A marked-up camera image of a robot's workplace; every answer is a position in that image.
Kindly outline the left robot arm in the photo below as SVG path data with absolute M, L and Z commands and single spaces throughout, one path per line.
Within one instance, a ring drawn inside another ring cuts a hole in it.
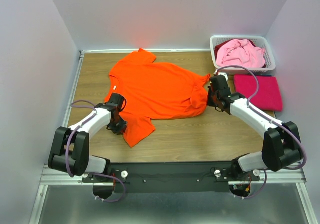
M 126 105 L 127 100 L 118 93 L 112 93 L 107 102 L 96 105 L 86 100 L 73 102 L 72 108 L 90 109 L 91 112 L 76 124 L 56 129 L 48 166 L 70 177 L 93 174 L 99 181 L 107 181 L 111 175 L 111 161 L 90 155 L 90 140 L 102 128 L 117 135 L 124 134 L 127 122 L 121 112 Z

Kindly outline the orange t-shirt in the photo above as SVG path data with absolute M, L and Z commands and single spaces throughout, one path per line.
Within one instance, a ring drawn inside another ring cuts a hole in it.
M 155 131 L 152 120 L 191 118 L 207 107 L 204 86 L 210 74 L 200 76 L 172 63 L 157 62 L 144 49 L 128 54 L 108 76 L 109 93 L 127 101 L 120 115 L 127 122 L 123 138 L 130 147 Z

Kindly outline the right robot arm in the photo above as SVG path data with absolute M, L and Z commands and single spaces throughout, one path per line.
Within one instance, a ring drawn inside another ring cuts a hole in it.
M 215 75 L 209 79 L 209 106 L 217 111 L 238 117 L 263 138 L 262 150 L 239 156 L 231 161 L 230 175 L 241 180 L 253 170 L 278 171 L 303 160 L 298 127 L 293 122 L 282 122 L 248 102 L 242 94 L 231 93 L 227 79 Z

